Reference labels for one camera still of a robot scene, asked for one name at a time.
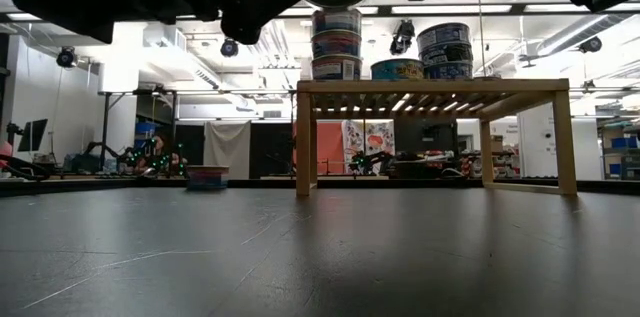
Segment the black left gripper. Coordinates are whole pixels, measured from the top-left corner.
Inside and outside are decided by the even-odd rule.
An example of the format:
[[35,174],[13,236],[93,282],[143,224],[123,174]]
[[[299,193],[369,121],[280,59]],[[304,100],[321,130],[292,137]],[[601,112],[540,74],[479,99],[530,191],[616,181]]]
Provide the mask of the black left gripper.
[[300,0],[221,0],[224,34],[244,45],[256,44],[264,25]]

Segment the blue Wild Planet can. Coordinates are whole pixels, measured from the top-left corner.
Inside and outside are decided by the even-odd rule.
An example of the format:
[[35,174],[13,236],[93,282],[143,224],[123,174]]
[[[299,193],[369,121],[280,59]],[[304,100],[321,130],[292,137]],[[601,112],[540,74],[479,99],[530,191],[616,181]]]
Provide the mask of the blue Wild Planet can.
[[461,42],[470,43],[469,26],[464,23],[452,22],[429,27],[417,36],[419,47],[428,47],[440,43]]

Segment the light blue tuna can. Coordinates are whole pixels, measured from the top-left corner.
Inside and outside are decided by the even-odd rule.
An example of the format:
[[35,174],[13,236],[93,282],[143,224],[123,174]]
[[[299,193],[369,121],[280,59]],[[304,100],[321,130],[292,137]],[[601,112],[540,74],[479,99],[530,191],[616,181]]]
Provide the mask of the light blue tuna can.
[[371,65],[372,80],[421,80],[424,65],[417,59],[388,59]]

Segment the gold-lid can white label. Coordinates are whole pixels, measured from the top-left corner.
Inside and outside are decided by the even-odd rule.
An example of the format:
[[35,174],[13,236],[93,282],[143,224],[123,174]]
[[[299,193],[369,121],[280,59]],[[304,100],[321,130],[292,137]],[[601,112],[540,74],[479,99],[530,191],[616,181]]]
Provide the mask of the gold-lid can white label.
[[326,55],[311,61],[314,80],[359,80],[362,60],[346,54]]

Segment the pink and blue label can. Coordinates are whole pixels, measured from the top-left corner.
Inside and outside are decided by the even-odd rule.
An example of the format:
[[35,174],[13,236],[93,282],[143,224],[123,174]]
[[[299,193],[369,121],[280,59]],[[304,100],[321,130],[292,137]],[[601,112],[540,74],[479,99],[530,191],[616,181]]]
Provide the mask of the pink and blue label can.
[[190,165],[186,171],[188,190],[216,190],[228,185],[228,166]]

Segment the wooden slatted shelf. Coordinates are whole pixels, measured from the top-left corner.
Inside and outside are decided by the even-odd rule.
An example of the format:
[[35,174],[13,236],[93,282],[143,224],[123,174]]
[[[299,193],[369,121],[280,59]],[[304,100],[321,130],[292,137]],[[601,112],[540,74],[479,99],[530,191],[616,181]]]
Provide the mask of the wooden slatted shelf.
[[[480,122],[482,185],[523,192],[577,195],[566,79],[302,80],[296,89],[296,195],[317,184],[317,122],[323,119],[473,118]],[[496,183],[490,123],[550,103],[556,146],[556,187]]]

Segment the blue plastic bin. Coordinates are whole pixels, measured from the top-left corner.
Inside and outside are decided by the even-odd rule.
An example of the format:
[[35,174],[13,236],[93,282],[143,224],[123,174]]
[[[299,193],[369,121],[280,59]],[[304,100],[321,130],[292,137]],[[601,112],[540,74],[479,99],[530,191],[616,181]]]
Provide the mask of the blue plastic bin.
[[142,147],[155,135],[156,124],[153,122],[137,122],[135,125],[134,147]]

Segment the black background screen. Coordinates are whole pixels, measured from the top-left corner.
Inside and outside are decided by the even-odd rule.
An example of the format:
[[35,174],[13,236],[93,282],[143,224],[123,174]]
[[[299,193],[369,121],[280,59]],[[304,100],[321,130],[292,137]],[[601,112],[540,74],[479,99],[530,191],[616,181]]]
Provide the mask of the black background screen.
[[439,150],[459,153],[457,123],[454,121],[396,119],[394,137],[397,152]]

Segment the person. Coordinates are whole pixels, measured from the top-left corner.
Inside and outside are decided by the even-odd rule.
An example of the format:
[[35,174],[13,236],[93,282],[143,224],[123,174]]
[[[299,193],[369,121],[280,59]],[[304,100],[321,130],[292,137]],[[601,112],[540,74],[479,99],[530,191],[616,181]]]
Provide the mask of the person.
[[157,172],[178,174],[184,172],[187,160],[182,156],[180,148],[175,149],[161,134],[156,134],[149,142],[151,152],[143,160],[144,168],[153,168]]

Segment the colourful poster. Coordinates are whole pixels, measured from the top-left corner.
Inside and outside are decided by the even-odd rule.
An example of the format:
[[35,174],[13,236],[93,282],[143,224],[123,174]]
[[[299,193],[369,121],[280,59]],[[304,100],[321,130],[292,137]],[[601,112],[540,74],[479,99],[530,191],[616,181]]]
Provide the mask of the colourful poster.
[[358,152],[395,154],[393,120],[343,120],[341,123],[344,160],[350,162]]

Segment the black robot green lights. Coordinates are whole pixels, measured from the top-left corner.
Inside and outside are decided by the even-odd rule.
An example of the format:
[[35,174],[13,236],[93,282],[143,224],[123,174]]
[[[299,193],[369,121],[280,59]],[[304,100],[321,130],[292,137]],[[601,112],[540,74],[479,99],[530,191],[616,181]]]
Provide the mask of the black robot green lights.
[[394,156],[385,151],[366,155],[364,152],[357,152],[352,156],[348,164],[354,175],[372,176],[386,175]]
[[141,145],[130,148],[124,156],[124,162],[134,174],[142,177],[187,177],[183,145],[170,144],[160,136],[151,137]]

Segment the black monitor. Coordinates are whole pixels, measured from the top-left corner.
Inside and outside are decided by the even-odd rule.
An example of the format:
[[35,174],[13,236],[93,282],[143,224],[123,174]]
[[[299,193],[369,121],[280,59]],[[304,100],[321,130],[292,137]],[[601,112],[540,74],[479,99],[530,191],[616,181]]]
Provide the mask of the black monitor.
[[47,123],[47,119],[27,122],[21,135],[18,151],[37,152],[40,149]]

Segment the black table mat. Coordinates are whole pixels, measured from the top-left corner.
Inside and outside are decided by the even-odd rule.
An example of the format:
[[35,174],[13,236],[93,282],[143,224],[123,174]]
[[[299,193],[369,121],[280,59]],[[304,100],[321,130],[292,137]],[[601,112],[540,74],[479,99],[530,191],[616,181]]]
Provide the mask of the black table mat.
[[173,188],[2,198],[0,316],[640,317],[640,198]]

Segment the wooden rack blue bins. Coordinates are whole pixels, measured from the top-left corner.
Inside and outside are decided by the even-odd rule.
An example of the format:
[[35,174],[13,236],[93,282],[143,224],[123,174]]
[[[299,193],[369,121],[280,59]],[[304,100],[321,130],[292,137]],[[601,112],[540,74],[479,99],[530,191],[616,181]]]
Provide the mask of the wooden rack blue bins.
[[640,118],[598,121],[605,180],[640,181]]

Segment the orange wall panel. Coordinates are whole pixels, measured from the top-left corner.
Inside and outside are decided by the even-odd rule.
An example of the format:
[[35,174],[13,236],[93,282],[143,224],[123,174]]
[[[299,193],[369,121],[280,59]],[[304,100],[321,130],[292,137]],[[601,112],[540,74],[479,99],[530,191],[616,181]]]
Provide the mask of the orange wall panel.
[[317,162],[319,175],[344,173],[344,148],[340,122],[317,123]]

